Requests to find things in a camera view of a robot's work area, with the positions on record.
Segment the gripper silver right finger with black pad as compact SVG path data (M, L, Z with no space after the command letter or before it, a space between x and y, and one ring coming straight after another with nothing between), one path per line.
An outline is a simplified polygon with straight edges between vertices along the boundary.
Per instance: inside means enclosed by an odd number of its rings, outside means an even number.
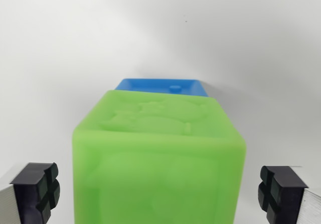
M258 202L269 223L320 223L320 169L263 166Z

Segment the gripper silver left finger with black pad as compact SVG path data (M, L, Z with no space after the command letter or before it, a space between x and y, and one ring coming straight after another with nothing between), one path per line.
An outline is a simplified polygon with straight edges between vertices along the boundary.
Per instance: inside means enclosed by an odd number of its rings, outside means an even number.
M47 223L60 198L56 163L21 162L1 176L1 223Z

